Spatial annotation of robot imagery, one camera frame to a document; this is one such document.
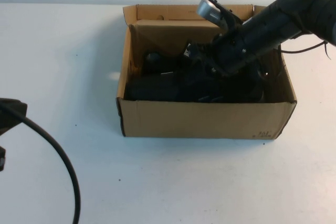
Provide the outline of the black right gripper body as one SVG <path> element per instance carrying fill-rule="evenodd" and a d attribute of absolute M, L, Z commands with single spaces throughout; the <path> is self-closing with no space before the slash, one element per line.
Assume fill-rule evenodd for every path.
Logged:
<path fill-rule="evenodd" d="M 217 34 L 211 42 L 192 42 L 187 51 L 190 58 L 201 60 L 225 77 L 254 62 L 254 54 L 240 34 Z"/>

